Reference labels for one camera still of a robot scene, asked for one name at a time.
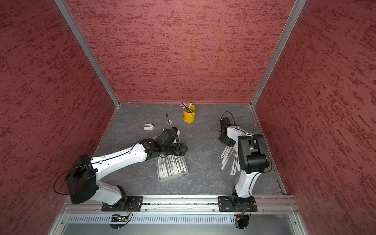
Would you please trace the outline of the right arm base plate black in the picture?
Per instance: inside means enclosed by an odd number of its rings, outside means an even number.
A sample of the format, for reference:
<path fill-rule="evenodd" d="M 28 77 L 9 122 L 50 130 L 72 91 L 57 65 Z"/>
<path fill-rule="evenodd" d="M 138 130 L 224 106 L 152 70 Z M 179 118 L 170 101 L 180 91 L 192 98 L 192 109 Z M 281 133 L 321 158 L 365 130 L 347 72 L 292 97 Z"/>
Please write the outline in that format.
<path fill-rule="evenodd" d="M 219 196 L 218 208 L 220 212 L 257 212 L 254 197 L 240 198 L 235 196 Z"/>

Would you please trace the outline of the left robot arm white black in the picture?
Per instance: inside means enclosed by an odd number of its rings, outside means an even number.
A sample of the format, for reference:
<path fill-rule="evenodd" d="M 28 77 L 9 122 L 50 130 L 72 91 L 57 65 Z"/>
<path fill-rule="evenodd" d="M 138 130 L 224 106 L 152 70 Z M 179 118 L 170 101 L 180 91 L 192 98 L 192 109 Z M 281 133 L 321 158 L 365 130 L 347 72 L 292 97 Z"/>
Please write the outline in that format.
<path fill-rule="evenodd" d="M 165 129 L 155 138 L 137 141 L 132 147 L 99 157 L 80 156 L 68 171 L 65 182 L 73 204 L 97 201 L 124 210 L 128 197 L 121 186 L 102 182 L 105 176 L 162 155 L 184 156 L 187 146 L 179 141 L 177 128 Z"/>

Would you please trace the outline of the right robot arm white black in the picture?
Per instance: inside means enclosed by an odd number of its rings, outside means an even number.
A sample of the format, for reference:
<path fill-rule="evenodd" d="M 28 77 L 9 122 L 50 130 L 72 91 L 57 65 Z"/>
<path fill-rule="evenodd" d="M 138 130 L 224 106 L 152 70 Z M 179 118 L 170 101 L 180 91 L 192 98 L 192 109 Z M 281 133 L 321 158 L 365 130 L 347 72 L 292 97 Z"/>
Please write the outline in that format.
<path fill-rule="evenodd" d="M 221 154 L 224 169 L 233 156 L 231 175 L 240 172 L 240 178 L 232 193 L 233 203 L 245 203 L 252 197 L 258 177 L 269 169 L 271 160 L 262 143 L 263 135 L 252 134 L 231 122 L 228 117 L 221 117 L 219 141 L 225 145 Z"/>

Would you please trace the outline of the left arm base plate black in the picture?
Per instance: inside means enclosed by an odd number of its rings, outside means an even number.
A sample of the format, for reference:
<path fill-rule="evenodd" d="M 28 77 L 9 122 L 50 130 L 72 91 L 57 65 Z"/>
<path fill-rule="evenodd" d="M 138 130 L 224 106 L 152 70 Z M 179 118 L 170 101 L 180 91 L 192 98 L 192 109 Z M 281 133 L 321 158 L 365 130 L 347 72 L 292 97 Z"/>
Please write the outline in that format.
<path fill-rule="evenodd" d="M 127 199 L 121 199 L 115 205 L 102 204 L 102 212 L 140 212 L 143 204 L 143 196 L 128 196 Z"/>

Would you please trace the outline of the translucent plastic storage box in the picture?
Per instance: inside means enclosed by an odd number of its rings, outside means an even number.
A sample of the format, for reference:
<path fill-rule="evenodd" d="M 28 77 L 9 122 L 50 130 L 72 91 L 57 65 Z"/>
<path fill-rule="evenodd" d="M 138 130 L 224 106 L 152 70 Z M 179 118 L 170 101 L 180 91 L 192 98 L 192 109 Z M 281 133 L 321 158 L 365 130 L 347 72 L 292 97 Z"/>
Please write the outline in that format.
<path fill-rule="evenodd" d="M 188 173 L 184 160 L 188 148 L 179 141 L 175 131 L 165 129 L 153 142 L 156 148 L 151 152 L 151 157 L 157 159 L 157 175 L 160 182 L 177 179 Z"/>

